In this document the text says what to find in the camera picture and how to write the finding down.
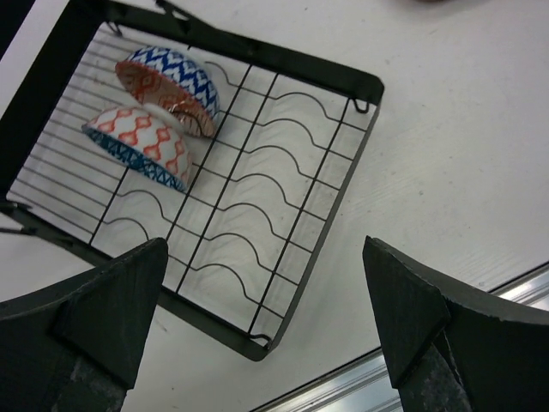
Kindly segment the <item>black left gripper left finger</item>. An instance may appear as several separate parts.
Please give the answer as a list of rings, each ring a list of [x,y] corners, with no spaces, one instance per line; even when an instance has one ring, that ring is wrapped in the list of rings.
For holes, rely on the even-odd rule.
[[[3,411],[119,411],[136,384],[166,273],[155,238],[1,304]]]

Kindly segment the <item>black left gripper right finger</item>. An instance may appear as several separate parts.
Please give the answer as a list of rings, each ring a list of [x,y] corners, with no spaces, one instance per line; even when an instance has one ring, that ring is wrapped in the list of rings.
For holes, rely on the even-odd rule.
[[[546,411],[548,313],[481,291],[367,237],[377,334],[406,411]]]

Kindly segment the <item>brown panda square plate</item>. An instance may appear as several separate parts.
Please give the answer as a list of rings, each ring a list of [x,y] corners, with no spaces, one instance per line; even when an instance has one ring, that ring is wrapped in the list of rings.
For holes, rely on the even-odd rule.
[[[451,2],[451,0],[404,0],[406,4],[417,4],[417,5],[424,5],[425,7],[435,7],[440,4],[445,4]]]

